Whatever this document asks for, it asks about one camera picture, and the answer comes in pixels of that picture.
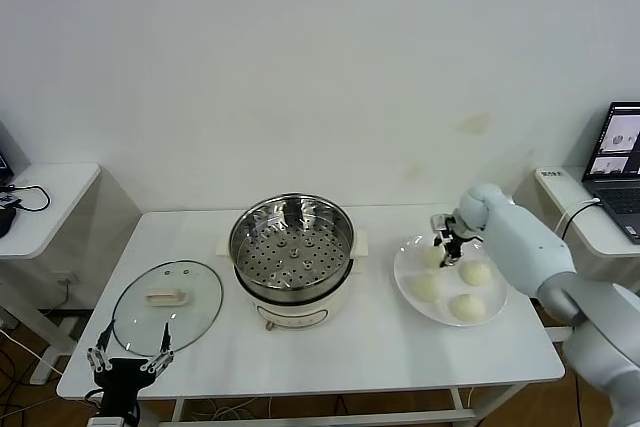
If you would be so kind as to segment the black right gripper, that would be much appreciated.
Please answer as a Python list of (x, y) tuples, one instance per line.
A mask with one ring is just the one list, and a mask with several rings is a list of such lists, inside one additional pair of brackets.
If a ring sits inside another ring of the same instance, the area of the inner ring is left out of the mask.
[(461, 258), (461, 245), (471, 241), (483, 242), (483, 239), (471, 231), (466, 224), (455, 216), (446, 216), (444, 220), (446, 233), (438, 233), (434, 238), (433, 245), (443, 244), (445, 255), (442, 266), (453, 266)]

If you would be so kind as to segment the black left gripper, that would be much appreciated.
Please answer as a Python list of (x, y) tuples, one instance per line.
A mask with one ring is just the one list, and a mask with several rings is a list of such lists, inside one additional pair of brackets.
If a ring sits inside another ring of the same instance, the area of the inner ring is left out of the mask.
[(113, 327), (109, 324), (86, 354), (94, 383), (102, 390), (97, 416), (139, 417), (138, 393), (151, 385), (151, 374), (161, 375), (174, 360), (169, 323), (164, 325), (159, 353), (148, 362), (133, 358), (109, 360), (106, 351)]

